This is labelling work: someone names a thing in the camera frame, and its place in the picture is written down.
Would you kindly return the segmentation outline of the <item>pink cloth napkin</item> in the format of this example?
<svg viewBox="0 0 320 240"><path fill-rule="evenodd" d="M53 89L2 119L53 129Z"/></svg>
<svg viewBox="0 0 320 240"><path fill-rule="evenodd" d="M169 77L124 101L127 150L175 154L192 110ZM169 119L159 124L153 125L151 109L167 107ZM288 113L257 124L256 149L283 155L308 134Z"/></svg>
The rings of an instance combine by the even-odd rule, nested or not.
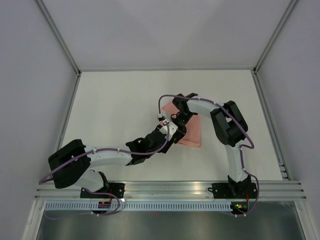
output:
<svg viewBox="0 0 320 240"><path fill-rule="evenodd" d="M174 97L171 103L167 103L162 109L170 115L175 114L179 111L191 113L187 106L187 99ZM186 135L177 143L186 145L189 147L201 147L201 123L200 116L194 113L194 116L186 124L187 132Z"/></svg>

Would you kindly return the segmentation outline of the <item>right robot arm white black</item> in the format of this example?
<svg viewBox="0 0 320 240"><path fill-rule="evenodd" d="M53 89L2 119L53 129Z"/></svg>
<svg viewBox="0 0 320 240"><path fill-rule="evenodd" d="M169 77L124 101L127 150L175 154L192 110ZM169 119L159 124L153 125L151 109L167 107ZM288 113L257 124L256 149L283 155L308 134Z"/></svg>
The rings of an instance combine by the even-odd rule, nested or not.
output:
<svg viewBox="0 0 320 240"><path fill-rule="evenodd" d="M186 126L196 115L210 118L218 140L225 146L229 173L227 176L227 192L233 198L244 196L251 184L250 176L244 170L244 159L241 144L246 139L248 125L243 118L237 104L230 100L223 105L205 100L196 100L198 95L191 93L187 96L178 94L172 100L178 109L173 123L177 131L172 136L172 143L178 143L189 131Z"/></svg>

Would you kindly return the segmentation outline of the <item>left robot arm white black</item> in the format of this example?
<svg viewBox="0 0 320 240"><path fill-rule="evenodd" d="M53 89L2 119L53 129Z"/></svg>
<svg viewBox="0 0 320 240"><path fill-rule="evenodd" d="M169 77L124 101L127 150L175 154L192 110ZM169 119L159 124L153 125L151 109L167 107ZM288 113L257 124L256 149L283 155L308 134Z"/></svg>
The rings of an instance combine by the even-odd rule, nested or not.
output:
<svg viewBox="0 0 320 240"><path fill-rule="evenodd" d="M78 186L98 198L104 198L109 193L110 185L105 174L95 168L142 164L155 154L165 154L186 133L185 126L170 122L158 125L145 137L118 147L96 148L85 145L81 139L74 139L48 158L51 173L47 180L53 181L56 189Z"/></svg>

